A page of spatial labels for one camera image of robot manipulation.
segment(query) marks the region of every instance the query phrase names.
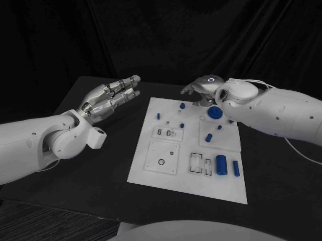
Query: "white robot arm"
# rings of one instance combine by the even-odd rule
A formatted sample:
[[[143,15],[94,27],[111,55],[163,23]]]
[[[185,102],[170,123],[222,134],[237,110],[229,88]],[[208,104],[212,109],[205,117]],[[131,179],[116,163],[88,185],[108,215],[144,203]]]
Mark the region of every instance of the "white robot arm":
[[[78,110],[0,125],[0,185],[41,171],[57,160],[74,158],[88,146],[103,147],[107,133],[93,125],[133,100],[140,76],[97,87]]]
[[[182,94],[199,92],[203,100],[195,105],[216,103],[231,120],[264,133],[322,146],[322,101],[268,84],[273,88],[262,90],[252,83],[267,84],[260,80],[234,78],[225,81],[216,75],[206,75]]]

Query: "black table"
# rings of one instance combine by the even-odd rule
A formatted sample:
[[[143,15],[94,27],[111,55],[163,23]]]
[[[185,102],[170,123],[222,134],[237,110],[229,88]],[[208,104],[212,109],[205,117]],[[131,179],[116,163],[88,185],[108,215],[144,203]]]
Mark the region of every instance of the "black table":
[[[57,110],[77,109],[87,93],[114,79],[81,77]],[[142,95],[97,126],[108,134],[51,170],[8,184],[0,198],[72,210],[134,224],[208,220],[264,231],[287,240],[322,240],[322,166],[304,159],[287,141],[239,124],[248,205],[127,182],[152,97],[195,101],[183,86],[142,82]],[[322,147],[293,141],[322,162]]]

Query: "dark background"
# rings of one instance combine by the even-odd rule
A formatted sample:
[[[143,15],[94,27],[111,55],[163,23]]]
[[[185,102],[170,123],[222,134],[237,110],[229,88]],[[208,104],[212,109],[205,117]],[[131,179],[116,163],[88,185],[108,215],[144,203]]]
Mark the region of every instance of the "dark background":
[[[81,76],[134,74],[260,79],[322,100],[322,1],[0,0],[0,124],[52,115]]]

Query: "blue knob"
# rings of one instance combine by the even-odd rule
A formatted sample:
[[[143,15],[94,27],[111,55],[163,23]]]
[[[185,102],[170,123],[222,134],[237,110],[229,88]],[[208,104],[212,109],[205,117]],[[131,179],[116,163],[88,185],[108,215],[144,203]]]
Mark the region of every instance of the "blue knob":
[[[208,135],[208,138],[206,138],[206,142],[211,142],[212,137],[214,137],[214,135],[212,135],[212,134],[209,134],[209,135]]]
[[[234,170],[235,170],[235,176],[239,177],[241,174],[239,174],[239,162],[238,161],[234,161]]]
[[[221,119],[222,116],[224,116],[224,111],[219,107],[214,106],[209,108],[209,116],[214,118],[214,119]]]
[[[228,163],[226,163],[226,156],[218,156],[218,174],[228,175]]]

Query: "white board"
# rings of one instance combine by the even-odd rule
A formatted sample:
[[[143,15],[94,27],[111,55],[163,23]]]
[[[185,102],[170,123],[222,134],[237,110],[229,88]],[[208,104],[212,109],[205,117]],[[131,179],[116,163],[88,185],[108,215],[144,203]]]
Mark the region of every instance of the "white board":
[[[225,116],[214,119],[208,110],[209,107],[195,106],[188,101],[150,99],[129,182],[248,204],[238,124]],[[165,131],[172,134],[159,135],[160,129],[162,135]],[[209,143],[208,132],[214,134]],[[228,160],[225,176],[218,175],[218,155],[225,155]],[[239,163],[239,177],[235,176],[234,161]]]

